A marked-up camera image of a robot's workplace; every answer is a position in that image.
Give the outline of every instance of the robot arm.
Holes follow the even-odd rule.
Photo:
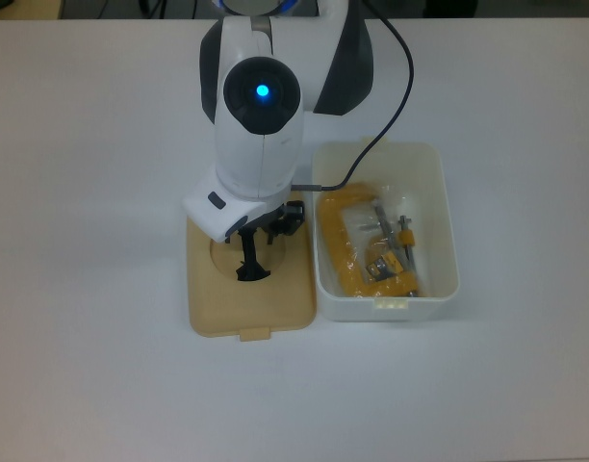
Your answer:
[[[217,156],[184,206],[216,242],[286,201],[304,110],[342,115],[371,89],[358,1],[320,0],[319,11],[226,17],[203,40],[203,109],[216,125]]]

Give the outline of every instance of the white bin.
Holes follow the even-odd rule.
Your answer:
[[[334,185],[346,174],[364,142],[331,142],[316,153],[315,184]],[[438,153],[424,143],[381,141],[352,176],[351,182],[388,185],[392,196],[385,203],[391,215],[412,219],[414,257],[424,296],[345,296],[324,246],[316,217],[319,192],[313,194],[314,261],[320,312],[333,321],[421,321],[428,318],[459,289],[459,274],[447,190]]]

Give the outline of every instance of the blue led light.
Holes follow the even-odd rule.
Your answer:
[[[287,12],[290,8],[292,8],[296,4],[297,0],[286,0],[282,3],[280,7],[280,13]]]
[[[256,87],[256,94],[258,94],[261,98],[266,98],[269,96],[269,87],[266,85],[259,85]]]

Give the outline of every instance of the white table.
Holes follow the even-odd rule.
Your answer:
[[[188,320],[209,23],[0,24],[0,462],[589,457],[589,20],[397,25],[390,138],[442,155],[461,291],[242,344]],[[374,90],[306,119],[307,159],[401,97],[370,29]]]

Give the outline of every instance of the tan plastic plate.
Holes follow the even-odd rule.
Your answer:
[[[188,219],[188,301],[192,328],[205,337],[239,335],[266,340],[271,332],[296,330],[316,315],[316,298],[307,223],[293,236],[254,236],[258,261],[271,275],[237,280],[243,251],[239,235],[231,244],[210,240]]]

